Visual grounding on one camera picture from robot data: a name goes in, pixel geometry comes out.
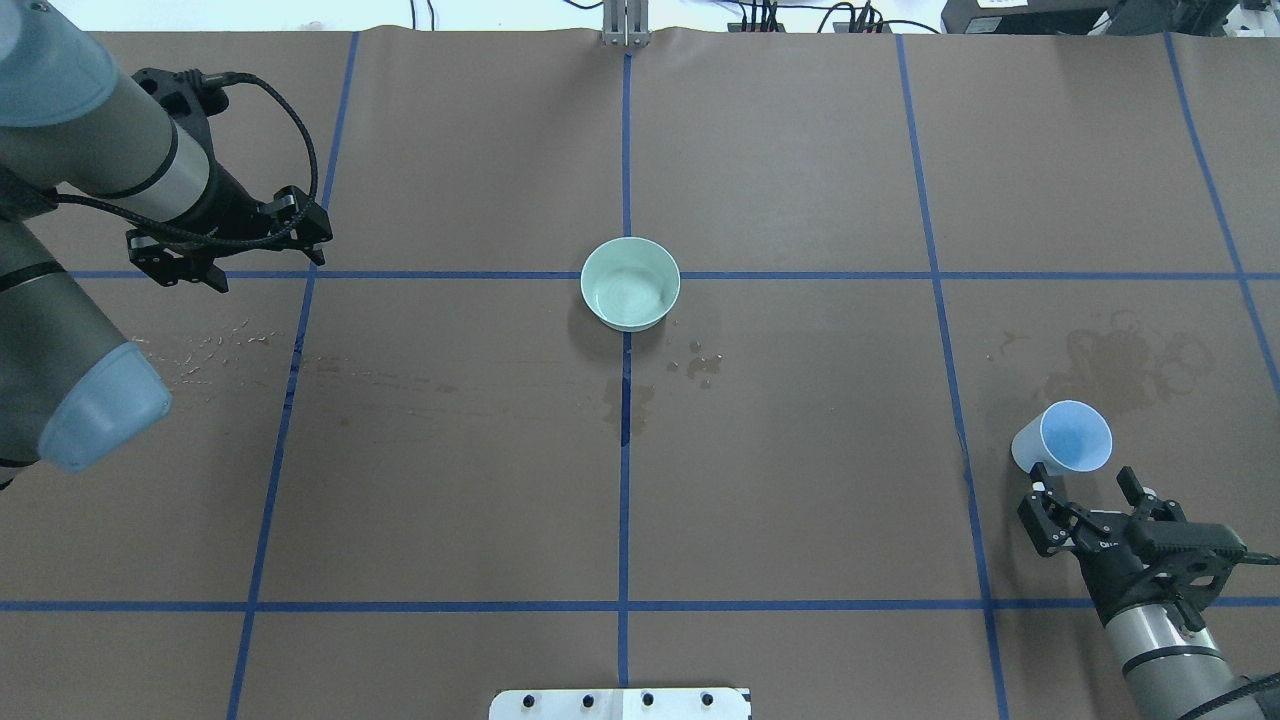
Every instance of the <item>wire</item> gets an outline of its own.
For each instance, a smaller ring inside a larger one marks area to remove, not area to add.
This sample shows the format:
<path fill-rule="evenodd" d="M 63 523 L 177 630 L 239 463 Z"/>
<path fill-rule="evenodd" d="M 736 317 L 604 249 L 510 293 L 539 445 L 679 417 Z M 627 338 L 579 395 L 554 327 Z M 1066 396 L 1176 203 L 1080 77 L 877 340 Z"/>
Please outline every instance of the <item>wire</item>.
<path fill-rule="evenodd" d="M 858 18 L 858 8 L 854 8 L 852 3 L 836 3 L 831 8 L 827 8 L 827 14 L 823 15 L 822 22 L 818 23 L 818 32 L 822 32 L 822 28 L 827 27 L 827 19 L 831 18 L 831 14 L 838 10 L 840 8 L 849 8 L 849 26 L 852 27 L 852 24 L 856 22 Z"/>
<path fill-rule="evenodd" d="M 165 240 L 173 238 L 206 246 L 239 247 L 239 249 L 252 250 L 255 247 L 262 247 L 265 245 L 270 245 L 273 242 L 289 237 L 289 234 L 293 232 L 293 228 L 298 227 L 298 224 L 303 220 L 303 218 L 306 218 L 307 213 L 311 211 L 311 208 L 315 206 L 316 190 L 320 186 L 320 170 L 316 167 L 316 147 L 315 143 L 311 141 L 311 133 L 307 132 L 307 127 L 302 124 L 302 118 L 298 117 L 297 111 L 293 110 L 293 108 L 284 99 L 284 96 L 276 92 L 274 87 L 268 85 L 265 79 L 250 73 L 224 73 L 224 74 L 227 76 L 228 82 L 223 87 L 229 87 L 232 85 L 242 85 L 242 83 L 256 85 L 261 87 L 268 95 L 270 95 L 271 99 L 275 100 L 280 105 L 280 108 L 284 109 L 285 113 L 288 113 L 289 119 L 293 120 L 293 124 L 298 127 L 298 132 L 302 133 L 302 142 L 306 143 L 307 146 L 307 165 L 311 168 L 311 184 L 310 188 L 307 190 L 307 201 L 303 202 L 301 208 L 298 208 L 297 213 L 293 214 L 293 218 L 289 219 L 287 223 L 284 223 L 284 225 L 280 227 L 279 231 L 266 237 L 260 237 L 253 240 L 227 240 L 221 237 L 210 237 L 207 234 L 195 233 L 179 228 L 177 225 L 170 225 L 169 223 L 161 223 L 160 220 L 154 220 L 145 215 L 140 215 L 133 210 L 125 210 L 119 205 L 111 205 L 110 202 L 104 202 L 102 200 L 99 200 L 96 197 L 88 197 L 84 195 L 54 193 L 50 195 L 49 199 L 52 200 L 54 202 L 67 202 L 69 205 L 84 205 L 86 208 L 93 208 L 95 210 L 110 213 L 113 215 L 124 218 L 125 220 L 133 223 L 140 228 L 146 228 L 151 232 L 161 233 L 166 236 Z"/>
<path fill-rule="evenodd" d="M 879 32 L 881 31 L 879 28 L 883 27 L 883 26 L 887 26 L 887 24 L 904 24 L 904 26 L 923 27 L 924 29 L 932 32 L 933 35 L 942 35 L 937 29 L 934 29 L 934 28 L 932 28 L 932 27 L 929 27 L 929 26 L 927 26 L 924 23 L 918 23 L 915 20 L 881 20 L 878 23 L 872 23 L 872 31 L 870 32 Z"/>
<path fill-rule="evenodd" d="M 1224 705 L 1230 705 L 1238 700 L 1243 700 L 1252 694 L 1257 694 L 1274 685 L 1280 685 L 1280 673 L 1276 673 L 1274 675 L 1267 675 L 1266 678 L 1258 678 L 1257 680 L 1240 685 L 1229 693 L 1222 693 L 1216 698 L 1192 710 L 1187 715 L 1183 715 L 1178 720 L 1196 720 L 1196 717 L 1201 717 L 1202 715 L 1208 715 L 1210 712 L 1213 712 L 1215 710 L 1222 707 Z"/>

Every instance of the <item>white metal plate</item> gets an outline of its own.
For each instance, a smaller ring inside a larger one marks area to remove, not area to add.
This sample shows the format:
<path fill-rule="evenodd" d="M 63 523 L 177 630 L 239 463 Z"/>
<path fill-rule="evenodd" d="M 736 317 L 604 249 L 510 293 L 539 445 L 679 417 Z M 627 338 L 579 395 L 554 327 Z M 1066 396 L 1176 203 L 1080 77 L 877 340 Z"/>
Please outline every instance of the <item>white metal plate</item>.
<path fill-rule="evenodd" d="M 712 700 L 704 702 L 704 696 Z M 735 688 L 632 688 L 506 691 L 489 720 L 750 720 L 751 691 Z"/>

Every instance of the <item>white bracket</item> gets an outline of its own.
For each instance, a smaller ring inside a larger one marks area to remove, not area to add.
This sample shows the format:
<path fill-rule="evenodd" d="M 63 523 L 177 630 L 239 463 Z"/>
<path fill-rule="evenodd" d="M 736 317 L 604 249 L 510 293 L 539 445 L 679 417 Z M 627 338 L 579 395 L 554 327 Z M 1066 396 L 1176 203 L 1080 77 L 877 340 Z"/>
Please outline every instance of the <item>white bracket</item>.
<path fill-rule="evenodd" d="M 649 45 L 649 0 L 604 0 L 600 40 L 618 47 Z"/>
<path fill-rule="evenodd" d="M 750 720 L 751 691 L 650 688 L 506 691 L 489 720 Z"/>

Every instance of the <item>cup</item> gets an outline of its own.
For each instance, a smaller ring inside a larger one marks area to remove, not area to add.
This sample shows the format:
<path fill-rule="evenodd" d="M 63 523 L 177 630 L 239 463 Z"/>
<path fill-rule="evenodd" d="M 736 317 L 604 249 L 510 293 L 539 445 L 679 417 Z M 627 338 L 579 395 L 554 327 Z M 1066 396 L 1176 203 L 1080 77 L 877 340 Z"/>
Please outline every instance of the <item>cup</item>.
<path fill-rule="evenodd" d="M 680 297 L 680 268 L 671 252 L 643 237 L 618 237 L 582 265 L 582 300 L 605 325 L 640 332 L 658 324 Z"/>
<path fill-rule="evenodd" d="M 1111 428 L 1076 400 L 1050 405 L 1014 436 L 1014 461 L 1024 473 L 1043 462 L 1050 475 L 1092 473 L 1111 457 Z"/>

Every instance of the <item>black rubber band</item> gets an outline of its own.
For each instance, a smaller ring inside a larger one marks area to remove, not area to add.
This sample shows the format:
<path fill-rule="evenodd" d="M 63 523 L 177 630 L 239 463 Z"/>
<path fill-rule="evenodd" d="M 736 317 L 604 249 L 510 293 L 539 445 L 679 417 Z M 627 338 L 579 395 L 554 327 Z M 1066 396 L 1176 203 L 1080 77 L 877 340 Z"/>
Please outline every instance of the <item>black rubber band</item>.
<path fill-rule="evenodd" d="M 58 264 L 58 260 L 50 260 L 47 263 L 36 263 L 35 265 L 27 265 L 26 268 L 20 268 L 6 275 L 0 275 L 0 292 L 18 287 L 24 282 L 33 281 L 44 275 L 51 275 L 54 273 L 65 273 L 65 272 L 67 270 Z"/>
<path fill-rule="evenodd" d="M 119 200 L 122 197 L 129 197 L 131 195 L 137 195 L 143 190 L 151 187 L 152 184 L 160 182 L 160 178 L 163 178 L 164 174 L 169 172 L 169 168 L 173 167 L 174 158 L 178 156 L 178 124 L 170 120 L 169 127 L 173 128 L 169 140 L 169 155 L 165 156 L 164 163 L 160 163 L 160 167 L 156 168 L 156 172 L 151 173 L 151 177 L 128 190 L 122 190 L 120 192 L 109 192 L 105 195 L 93 195 L 93 197 L 100 197 L 102 200 Z"/>
<path fill-rule="evenodd" d="M 1212 647 L 1204 647 L 1202 644 L 1175 644 L 1171 647 L 1148 650 L 1142 655 L 1135 655 L 1130 657 L 1129 662 L 1125 662 L 1124 667 L 1120 669 L 1120 673 L 1125 678 L 1128 678 L 1129 673 L 1134 667 L 1142 665 L 1143 662 L 1148 662 L 1151 660 L 1158 660 L 1161 657 L 1170 657 L 1174 655 L 1208 655 L 1210 657 L 1216 657 L 1219 660 L 1222 660 L 1222 653 L 1213 650 Z"/>

